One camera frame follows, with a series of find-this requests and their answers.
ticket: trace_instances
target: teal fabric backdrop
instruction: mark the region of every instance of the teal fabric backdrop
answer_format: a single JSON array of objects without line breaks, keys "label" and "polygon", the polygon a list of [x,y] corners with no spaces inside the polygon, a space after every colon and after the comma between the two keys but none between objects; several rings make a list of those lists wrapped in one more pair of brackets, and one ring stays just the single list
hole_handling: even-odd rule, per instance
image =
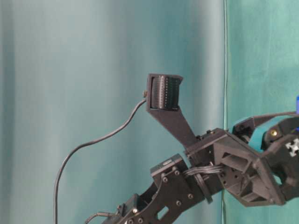
[{"label": "teal fabric backdrop", "polygon": [[[228,0],[228,126],[243,117],[294,111],[299,95],[299,2]],[[227,224],[298,223],[299,199],[245,208],[224,196]]]},{"label": "teal fabric backdrop", "polygon": [[[196,134],[222,127],[223,32],[221,0],[2,0],[0,223],[52,223],[62,160],[128,118],[148,73],[184,77],[180,106]],[[70,160],[59,223],[114,212],[183,150],[142,107],[123,132]],[[220,195],[176,221],[200,222],[221,222]]]}]

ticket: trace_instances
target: bolt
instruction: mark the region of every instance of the bolt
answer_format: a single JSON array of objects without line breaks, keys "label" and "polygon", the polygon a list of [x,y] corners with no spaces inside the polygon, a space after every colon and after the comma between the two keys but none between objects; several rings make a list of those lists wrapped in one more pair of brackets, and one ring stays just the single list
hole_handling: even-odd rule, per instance
[{"label": "bolt", "polygon": [[193,194],[188,194],[189,199],[193,199]]},{"label": "bolt", "polygon": [[177,204],[177,206],[181,206],[182,205],[181,201],[179,201],[179,200],[177,200],[176,204]]},{"label": "bolt", "polygon": [[168,182],[168,178],[167,178],[166,176],[165,176],[165,177],[163,177],[163,179],[162,179],[162,180],[163,180],[163,182],[164,182],[164,183],[167,183],[167,182]]},{"label": "bolt", "polygon": [[273,137],[275,137],[275,136],[277,136],[277,131],[275,130],[275,129],[273,129],[273,130],[271,130],[271,132],[270,132],[270,134],[273,136]]}]

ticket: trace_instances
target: robotic arm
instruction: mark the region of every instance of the robotic arm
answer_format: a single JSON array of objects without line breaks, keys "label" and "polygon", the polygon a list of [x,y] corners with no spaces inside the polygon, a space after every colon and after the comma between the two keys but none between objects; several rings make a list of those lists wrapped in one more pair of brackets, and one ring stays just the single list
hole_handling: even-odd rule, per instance
[{"label": "robotic arm", "polygon": [[185,210],[226,189],[244,206],[283,205],[299,196],[299,115],[254,116],[229,132],[195,136],[178,106],[182,77],[150,74],[146,110],[185,148],[153,167],[152,185],[103,224],[171,224]]}]

